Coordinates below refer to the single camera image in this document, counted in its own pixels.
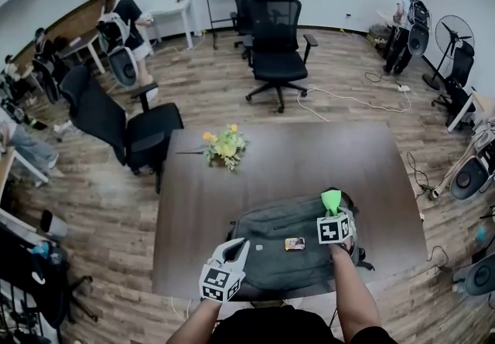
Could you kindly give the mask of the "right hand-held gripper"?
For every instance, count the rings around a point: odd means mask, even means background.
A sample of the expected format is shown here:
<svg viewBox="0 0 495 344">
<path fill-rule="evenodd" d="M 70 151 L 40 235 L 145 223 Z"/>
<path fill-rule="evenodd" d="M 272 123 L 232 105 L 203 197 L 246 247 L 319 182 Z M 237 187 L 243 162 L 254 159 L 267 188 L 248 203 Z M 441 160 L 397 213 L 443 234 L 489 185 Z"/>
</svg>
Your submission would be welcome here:
<svg viewBox="0 0 495 344">
<path fill-rule="evenodd" d="M 340 208 L 335 216 L 325 216 L 316 221 L 320 244 L 342 244 L 355 234 L 353 212 Z"/>
</svg>

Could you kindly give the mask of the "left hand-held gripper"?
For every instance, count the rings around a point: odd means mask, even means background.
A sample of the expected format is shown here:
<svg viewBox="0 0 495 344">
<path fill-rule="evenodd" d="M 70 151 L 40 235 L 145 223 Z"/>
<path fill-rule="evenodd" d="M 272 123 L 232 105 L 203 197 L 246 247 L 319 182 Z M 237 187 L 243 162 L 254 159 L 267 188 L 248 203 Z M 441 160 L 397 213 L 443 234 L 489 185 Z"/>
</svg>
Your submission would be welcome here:
<svg viewBox="0 0 495 344">
<path fill-rule="evenodd" d="M 201 298 L 228 302 L 240 290 L 244 280 L 244 266 L 251 242 L 244 238 L 229 240 L 217 246 L 204 264 L 199 288 Z"/>
</svg>

